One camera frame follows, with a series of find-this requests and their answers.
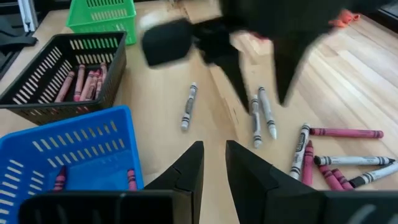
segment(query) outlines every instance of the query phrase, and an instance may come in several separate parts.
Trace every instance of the red crayon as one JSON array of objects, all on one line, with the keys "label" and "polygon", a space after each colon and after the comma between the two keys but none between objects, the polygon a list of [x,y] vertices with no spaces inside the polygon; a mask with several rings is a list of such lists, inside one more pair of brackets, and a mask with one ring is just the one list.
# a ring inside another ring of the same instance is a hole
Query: red crayon
[{"label": "red crayon", "polygon": [[54,102],[62,102],[63,99],[65,98],[65,95],[67,94],[70,84],[73,80],[73,77],[75,77],[75,72],[70,71],[69,74],[67,75],[65,81],[63,82],[61,86],[61,90],[58,93],[58,96],[56,97]]},{"label": "red crayon", "polygon": [[106,68],[106,63],[102,62],[101,63],[101,71],[102,71],[102,82],[105,82],[105,78],[108,75],[108,69]]},{"label": "red crayon", "polygon": [[98,82],[97,82],[97,89],[95,91],[95,99],[98,99],[98,96],[100,95],[102,89],[102,75],[98,77]]},{"label": "red crayon", "polygon": [[336,177],[337,181],[345,190],[353,190],[353,186],[348,182],[346,177],[340,172],[339,169],[333,169],[331,173]]},{"label": "red crayon", "polygon": [[307,146],[305,146],[304,152],[304,165],[302,171],[302,182],[307,185],[312,185],[312,164],[313,164],[313,147],[312,141],[309,140]]},{"label": "red crayon", "polygon": [[91,84],[90,84],[90,87],[88,89],[86,100],[94,99],[94,97],[95,97],[95,89],[97,87],[97,81],[98,81],[98,77],[99,76],[100,76],[100,71],[98,70],[97,72],[94,73],[94,77],[91,80]]},{"label": "red crayon", "polygon": [[61,191],[65,187],[65,183],[67,181],[67,167],[62,166],[61,171],[58,173],[55,178],[54,191]]},{"label": "red crayon", "polygon": [[311,128],[311,135],[316,136],[335,136],[352,138],[383,138],[382,131],[356,130],[356,129],[335,129],[335,128]]},{"label": "red crayon", "polygon": [[318,168],[325,178],[326,183],[332,190],[344,190],[343,186],[341,186],[337,178],[330,172],[328,166],[318,166]]},{"label": "red crayon", "polygon": [[83,82],[85,79],[85,66],[84,65],[80,65],[79,66],[79,72],[77,75],[77,82],[76,82],[76,87],[75,87],[75,95],[73,96],[73,100],[75,102],[80,101],[80,95],[81,95],[81,91],[83,89]]},{"label": "red crayon", "polygon": [[129,190],[137,190],[136,174],[133,169],[127,170],[127,181],[129,183]]},{"label": "red crayon", "polygon": [[87,97],[87,94],[88,94],[88,90],[90,89],[90,85],[91,85],[91,81],[93,80],[93,77],[94,77],[94,72],[93,71],[88,72],[86,83],[85,83],[85,85],[83,87],[83,90],[81,91],[81,95],[80,95],[79,101],[85,101],[86,100],[86,97]]}]

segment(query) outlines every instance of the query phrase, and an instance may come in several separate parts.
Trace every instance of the black basket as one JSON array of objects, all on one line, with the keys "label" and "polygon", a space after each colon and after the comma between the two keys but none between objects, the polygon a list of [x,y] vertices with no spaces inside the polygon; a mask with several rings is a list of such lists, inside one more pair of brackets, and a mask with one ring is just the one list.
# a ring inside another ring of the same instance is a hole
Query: black basket
[{"label": "black basket", "polygon": [[[0,96],[0,108],[41,125],[111,107],[126,68],[126,34],[53,36]],[[86,65],[86,78],[88,71],[100,69],[101,62],[106,62],[108,74],[98,99],[74,102],[79,65]],[[54,103],[69,71],[74,71],[76,76],[64,102]]]}]

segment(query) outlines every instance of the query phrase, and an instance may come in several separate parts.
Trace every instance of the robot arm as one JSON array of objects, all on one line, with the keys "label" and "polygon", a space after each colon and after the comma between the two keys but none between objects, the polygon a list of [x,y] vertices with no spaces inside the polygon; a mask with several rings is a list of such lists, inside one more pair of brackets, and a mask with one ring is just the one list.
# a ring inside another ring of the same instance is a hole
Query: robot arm
[{"label": "robot arm", "polygon": [[229,34],[255,32],[274,43],[279,103],[286,105],[307,49],[331,31],[329,21],[342,9],[364,13],[392,1],[397,0],[220,0],[222,17],[197,24],[179,19],[155,26],[144,34],[142,48],[151,66],[184,58],[195,45],[205,63],[222,68],[248,112],[247,89],[237,63],[239,52],[230,44]]}]

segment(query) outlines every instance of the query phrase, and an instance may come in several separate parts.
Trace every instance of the blue basket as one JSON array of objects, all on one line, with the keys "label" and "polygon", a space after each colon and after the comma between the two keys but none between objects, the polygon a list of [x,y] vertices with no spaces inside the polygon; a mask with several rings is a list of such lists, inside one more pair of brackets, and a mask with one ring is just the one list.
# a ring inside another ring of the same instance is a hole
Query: blue basket
[{"label": "blue basket", "polygon": [[128,169],[135,170],[142,189],[129,108],[117,106],[0,139],[0,223],[17,223],[19,205],[52,190],[62,165],[68,167],[66,190],[127,190]]}]

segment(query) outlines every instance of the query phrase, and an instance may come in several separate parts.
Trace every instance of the wooden surface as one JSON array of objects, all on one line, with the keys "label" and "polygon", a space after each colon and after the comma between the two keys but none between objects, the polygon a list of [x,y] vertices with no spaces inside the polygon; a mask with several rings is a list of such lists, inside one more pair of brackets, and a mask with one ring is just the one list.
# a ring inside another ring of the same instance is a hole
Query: wooden surface
[{"label": "wooden surface", "polygon": [[[168,2],[136,4],[136,29],[143,32],[160,22],[186,16],[196,22],[219,14],[214,1],[189,0],[172,7]],[[50,12],[35,36],[35,47],[25,48],[0,81],[0,91],[18,76],[51,36],[71,32],[65,28],[68,11]],[[272,47],[264,42],[261,55],[247,38],[236,35],[235,46],[243,52],[241,65],[251,94],[266,88],[278,129],[273,141],[261,116],[263,145],[252,146],[251,117],[244,112],[223,72],[203,64],[193,49],[187,60],[158,69],[146,65],[141,44],[127,48],[127,68],[116,105],[128,105],[136,130],[145,183],[169,167],[193,142],[205,143],[205,182],[202,223],[238,223],[228,187],[225,141],[234,139],[284,172],[290,170],[300,127],[381,129],[382,140],[311,137],[320,156],[389,156],[397,158],[398,135],[398,38],[365,17],[324,37],[311,51],[289,106],[276,103]],[[191,82],[198,85],[189,132],[180,122]],[[0,111],[0,136],[31,128],[34,124]],[[350,179],[376,167],[340,167]],[[314,168],[314,188],[328,189]],[[398,174],[359,188],[396,189]]]}]

